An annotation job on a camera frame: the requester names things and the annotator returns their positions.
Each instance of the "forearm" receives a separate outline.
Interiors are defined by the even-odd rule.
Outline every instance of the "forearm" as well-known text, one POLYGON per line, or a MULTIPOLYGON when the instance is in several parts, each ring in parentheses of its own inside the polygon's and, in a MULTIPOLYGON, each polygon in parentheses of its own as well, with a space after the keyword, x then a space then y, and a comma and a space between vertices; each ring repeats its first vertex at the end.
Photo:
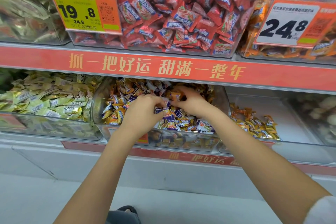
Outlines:
POLYGON ((283 223, 302 223, 313 204, 330 195, 217 108, 209 108, 205 118, 283 223))
POLYGON ((104 224, 132 145, 131 134, 116 130, 88 176, 54 224, 104 224))

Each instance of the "hand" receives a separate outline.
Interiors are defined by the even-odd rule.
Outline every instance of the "hand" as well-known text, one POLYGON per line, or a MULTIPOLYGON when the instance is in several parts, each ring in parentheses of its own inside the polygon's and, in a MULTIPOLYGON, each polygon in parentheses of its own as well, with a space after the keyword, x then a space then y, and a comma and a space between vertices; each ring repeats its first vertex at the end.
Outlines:
POLYGON ((154 114, 156 105, 162 108, 167 107, 162 98, 152 94, 141 94, 130 104, 120 129, 132 133, 133 139, 138 140, 163 118, 163 112, 154 114))
POLYGON ((180 107, 187 113, 197 116, 197 117, 205 117, 209 107, 212 107, 210 103, 208 103, 200 94, 198 94, 195 90, 185 87, 178 86, 174 88, 174 91, 183 92, 187 97, 186 101, 177 101, 174 100, 171 102, 172 106, 180 107))

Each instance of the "red wrapped candy pile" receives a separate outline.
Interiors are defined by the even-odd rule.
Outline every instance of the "red wrapped candy pile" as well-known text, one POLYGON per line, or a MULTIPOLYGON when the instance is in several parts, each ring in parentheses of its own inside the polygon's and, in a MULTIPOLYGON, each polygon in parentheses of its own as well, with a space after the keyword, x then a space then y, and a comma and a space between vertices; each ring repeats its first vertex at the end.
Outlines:
POLYGON ((123 36, 75 33, 78 44, 229 56, 255 0, 118 0, 123 36))

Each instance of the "person's left hand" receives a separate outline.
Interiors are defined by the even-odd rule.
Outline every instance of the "person's left hand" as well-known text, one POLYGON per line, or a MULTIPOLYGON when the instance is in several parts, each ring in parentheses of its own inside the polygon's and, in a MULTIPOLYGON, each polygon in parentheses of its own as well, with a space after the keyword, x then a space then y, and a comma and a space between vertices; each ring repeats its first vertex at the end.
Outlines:
POLYGON ((163 118, 163 112, 154 114, 155 106, 165 108, 166 104, 160 97, 141 94, 130 104, 119 129, 132 133, 132 138, 137 141, 163 118))

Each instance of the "person's right arm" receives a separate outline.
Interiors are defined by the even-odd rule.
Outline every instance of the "person's right arm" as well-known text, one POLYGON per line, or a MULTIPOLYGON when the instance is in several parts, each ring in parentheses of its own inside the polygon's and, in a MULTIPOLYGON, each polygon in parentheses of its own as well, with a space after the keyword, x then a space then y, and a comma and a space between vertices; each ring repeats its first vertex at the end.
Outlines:
POLYGON ((317 182, 285 158, 238 127, 194 90, 180 86, 186 101, 173 101, 187 113, 207 120, 283 223, 303 223, 310 208, 330 196, 317 182))

